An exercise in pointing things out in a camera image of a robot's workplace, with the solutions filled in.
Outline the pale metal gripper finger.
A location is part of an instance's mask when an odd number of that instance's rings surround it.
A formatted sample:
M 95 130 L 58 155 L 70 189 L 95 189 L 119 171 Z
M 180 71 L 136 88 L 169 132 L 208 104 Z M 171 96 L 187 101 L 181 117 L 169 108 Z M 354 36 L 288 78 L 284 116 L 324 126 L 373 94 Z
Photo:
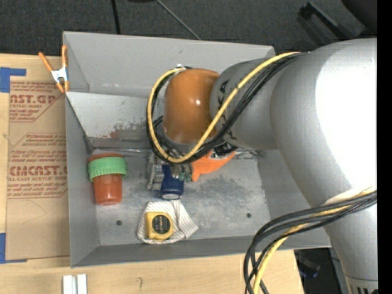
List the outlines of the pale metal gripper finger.
M 162 184 L 162 165 L 150 164 L 148 165 L 148 190 L 159 190 Z

